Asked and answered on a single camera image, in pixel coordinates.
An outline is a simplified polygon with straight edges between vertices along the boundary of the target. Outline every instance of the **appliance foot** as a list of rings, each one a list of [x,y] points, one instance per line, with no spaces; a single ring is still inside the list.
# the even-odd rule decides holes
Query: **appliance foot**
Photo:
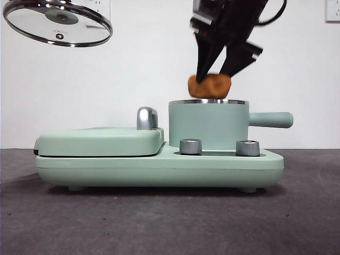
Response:
[[[255,193],[256,188],[238,188],[239,191],[245,192],[245,193]]]
[[[69,186],[69,191],[82,191],[86,189],[86,187],[81,187],[81,186]]]

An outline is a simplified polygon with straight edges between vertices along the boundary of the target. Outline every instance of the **pot rim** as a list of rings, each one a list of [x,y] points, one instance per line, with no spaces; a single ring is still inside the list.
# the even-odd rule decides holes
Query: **pot rim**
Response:
[[[248,101],[236,99],[187,99],[170,101],[169,105],[174,104],[236,104],[236,105],[249,105]]]

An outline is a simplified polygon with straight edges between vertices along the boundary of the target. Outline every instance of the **silver knob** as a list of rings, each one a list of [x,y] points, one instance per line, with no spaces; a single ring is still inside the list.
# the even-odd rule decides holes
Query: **silver knob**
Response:
[[[180,153],[194,155],[202,153],[202,141],[199,139],[182,139],[180,141]]]
[[[241,156],[260,156],[260,143],[258,141],[237,141],[236,154]]]
[[[157,111],[151,107],[140,107],[137,112],[137,130],[152,130],[157,127]]]

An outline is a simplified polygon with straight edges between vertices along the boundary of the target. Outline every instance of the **glass lid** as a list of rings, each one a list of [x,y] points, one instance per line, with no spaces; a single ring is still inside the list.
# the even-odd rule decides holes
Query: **glass lid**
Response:
[[[95,46],[108,41],[113,33],[104,16],[71,1],[11,0],[3,13],[17,32],[53,45]]]

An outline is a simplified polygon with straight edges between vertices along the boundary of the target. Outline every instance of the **cable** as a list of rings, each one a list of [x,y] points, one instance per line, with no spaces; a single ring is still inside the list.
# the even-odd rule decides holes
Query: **cable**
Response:
[[[282,15],[284,10],[286,9],[286,5],[287,5],[287,0],[283,0],[283,5],[281,6],[281,9],[278,11],[278,13],[276,13],[276,15],[274,17],[272,17],[270,20],[267,20],[267,21],[258,22],[256,25],[257,26],[265,26],[265,25],[268,25],[268,24],[272,23],[273,21],[277,20]]]

